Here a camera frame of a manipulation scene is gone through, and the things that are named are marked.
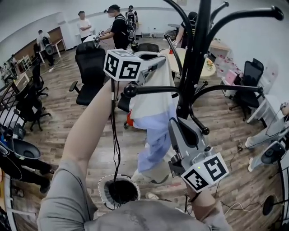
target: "gray pants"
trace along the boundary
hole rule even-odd
[[[277,122],[271,124],[257,135],[249,137],[247,139],[247,147],[248,148],[256,148],[263,143],[271,143],[276,140],[280,140],[283,136],[285,136],[289,132],[289,122],[284,122],[284,118],[278,120]],[[253,158],[251,163],[251,168],[254,169],[259,165],[262,165],[261,157],[263,153],[260,153],[258,156]]]

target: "pink box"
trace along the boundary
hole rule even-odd
[[[233,85],[236,77],[237,74],[235,72],[233,72],[232,70],[228,70],[225,80],[230,85]]]

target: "white t-shirt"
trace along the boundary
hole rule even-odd
[[[48,33],[42,33],[41,35],[38,36],[38,38],[36,39],[36,43],[39,46],[40,45],[40,51],[43,51],[45,49],[44,45],[43,45],[43,37],[47,37],[50,39],[50,36]]]
[[[89,35],[91,35],[91,28],[90,29],[87,29],[85,31],[82,31],[80,28],[82,27],[88,27],[90,26],[91,23],[88,19],[84,19],[84,20],[79,20],[78,23],[77,23],[77,27],[79,29],[79,32],[80,32],[80,37],[84,38],[84,37],[87,37]]]

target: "white glove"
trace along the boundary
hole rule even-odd
[[[175,40],[175,41],[172,42],[172,44],[173,44],[174,47],[177,47],[178,42]]]

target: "black t-shirt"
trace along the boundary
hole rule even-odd
[[[129,45],[127,30],[126,18],[122,14],[116,16],[112,24],[111,32],[114,33],[113,40],[117,49],[126,49]]]
[[[185,23],[182,22],[182,23],[181,23],[181,26],[185,29],[184,35],[183,35],[183,39],[184,39],[184,40],[187,40],[187,39],[188,39],[188,32],[186,31]],[[191,28],[192,28],[192,32],[193,32],[193,36],[194,36],[194,35],[195,35],[195,28],[196,28],[196,26],[195,26],[195,25],[192,25]]]

